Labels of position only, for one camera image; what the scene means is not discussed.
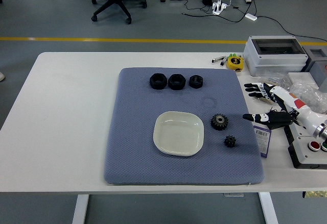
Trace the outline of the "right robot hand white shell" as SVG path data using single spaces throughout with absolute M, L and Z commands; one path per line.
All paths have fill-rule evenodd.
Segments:
M 267 125 L 270 129 L 296 123 L 306 128 L 310 136 L 326 140 L 325 114 L 312 111 L 302 100 L 280 86 L 267 83 L 248 83 L 244 86 L 249 96 L 273 101 L 282 109 L 280 112 L 271 110 L 263 114 L 244 114 L 244 119 Z

